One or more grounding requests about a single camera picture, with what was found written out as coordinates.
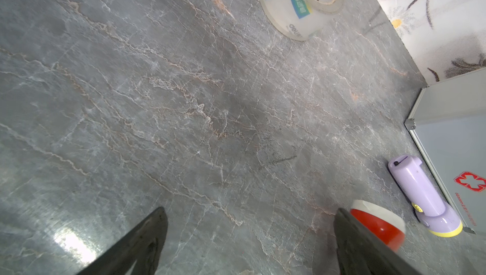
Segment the purple flashlight yellow rim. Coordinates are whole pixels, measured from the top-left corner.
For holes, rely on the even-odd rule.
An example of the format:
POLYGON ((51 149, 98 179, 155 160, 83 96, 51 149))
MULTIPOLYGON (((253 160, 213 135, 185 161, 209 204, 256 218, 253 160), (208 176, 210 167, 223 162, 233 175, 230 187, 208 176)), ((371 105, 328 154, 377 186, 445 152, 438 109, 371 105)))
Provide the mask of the purple flashlight yellow rim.
POLYGON ((463 231, 459 215, 439 195, 421 165, 419 157, 405 154, 389 161, 388 169, 429 232, 443 238, 459 235, 463 231))

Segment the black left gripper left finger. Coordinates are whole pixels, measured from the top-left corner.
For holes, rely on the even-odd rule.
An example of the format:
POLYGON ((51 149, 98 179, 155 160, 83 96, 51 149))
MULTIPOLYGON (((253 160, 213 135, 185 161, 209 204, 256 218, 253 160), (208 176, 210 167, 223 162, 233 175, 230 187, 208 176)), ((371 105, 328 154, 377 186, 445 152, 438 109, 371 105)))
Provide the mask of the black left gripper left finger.
POLYGON ((168 231, 168 216, 158 207, 80 274, 154 274, 168 231))

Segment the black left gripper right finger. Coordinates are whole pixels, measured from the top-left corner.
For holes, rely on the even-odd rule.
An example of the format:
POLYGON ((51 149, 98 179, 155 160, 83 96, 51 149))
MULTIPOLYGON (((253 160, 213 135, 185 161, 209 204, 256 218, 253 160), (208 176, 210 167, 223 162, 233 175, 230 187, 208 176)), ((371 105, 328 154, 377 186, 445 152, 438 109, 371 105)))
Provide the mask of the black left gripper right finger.
POLYGON ((340 274, 420 275, 343 208, 334 218, 340 274))

